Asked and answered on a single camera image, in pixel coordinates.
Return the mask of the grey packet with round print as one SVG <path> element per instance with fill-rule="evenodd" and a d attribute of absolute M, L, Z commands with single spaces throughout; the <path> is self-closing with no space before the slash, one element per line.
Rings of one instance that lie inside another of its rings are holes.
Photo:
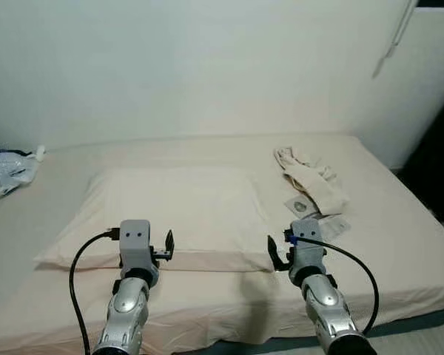
<path fill-rule="evenodd" d="M 306 194 L 299 194 L 286 200 L 283 205 L 296 216 L 297 219 L 319 215 L 320 211 Z"/>

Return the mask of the cream pillow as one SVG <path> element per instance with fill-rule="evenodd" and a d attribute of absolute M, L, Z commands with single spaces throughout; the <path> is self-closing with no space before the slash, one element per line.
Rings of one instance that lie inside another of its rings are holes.
<path fill-rule="evenodd" d="M 271 271 L 269 220 L 252 179 L 235 168 L 108 169 L 90 180 L 76 216 L 37 263 L 66 269 L 78 248 L 125 220 L 147 220 L 155 244 L 174 234 L 174 256 L 162 269 Z"/>

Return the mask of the grey paper packet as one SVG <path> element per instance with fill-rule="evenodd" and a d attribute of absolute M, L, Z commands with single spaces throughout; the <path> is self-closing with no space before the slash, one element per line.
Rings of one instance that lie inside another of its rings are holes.
<path fill-rule="evenodd" d="M 321 237 L 326 243 L 333 243 L 338 237 L 343 236 L 352 228 L 351 224 L 344 219 L 343 215 L 324 216 L 319 219 Z"/>

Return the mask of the crumpled beige cloth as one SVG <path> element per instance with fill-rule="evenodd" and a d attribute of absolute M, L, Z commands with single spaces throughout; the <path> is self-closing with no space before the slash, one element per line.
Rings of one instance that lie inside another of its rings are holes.
<path fill-rule="evenodd" d="M 321 215 L 344 213 L 350 198 L 330 166 L 321 163 L 319 158 L 305 155 L 295 146 L 277 146 L 273 156 L 284 178 L 313 200 Z"/>

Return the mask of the bed with beige sheet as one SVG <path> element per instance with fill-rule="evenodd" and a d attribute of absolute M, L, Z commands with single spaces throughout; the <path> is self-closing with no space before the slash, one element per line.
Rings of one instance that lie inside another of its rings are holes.
<path fill-rule="evenodd" d="M 361 258 L 379 286 L 377 324 L 444 310 L 444 227 L 356 138 L 273 135 L 138 140 L 49 152 L 36 179 L 0 199 L 0 355 L 83 355 L 66 269 L 37 257 L 80 212 L 91 180 L 108 169 L 229 166 L 255 184 L 267 236 L 282 237 L 295 219 L 296 191 L 273 157 L 279 146 L 330 166 L 350 197 L 351 228 L 336 244 Z M 161 265 L 149 302 L 142 351 L 170 355 L 222 341 L 263 344 L 314 336 L 300 291 L 284 273 L 173 271 Z"/>

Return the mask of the clear blue plastic bag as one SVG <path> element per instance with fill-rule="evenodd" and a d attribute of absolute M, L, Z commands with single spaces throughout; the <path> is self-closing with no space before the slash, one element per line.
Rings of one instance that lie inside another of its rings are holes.
<path fill-rule="evenodd" d="M 34 152 L 0 149 L 0 199 L 32 183 L 45 155 L 46 146 L 43 145 L 37 146 Z"/>

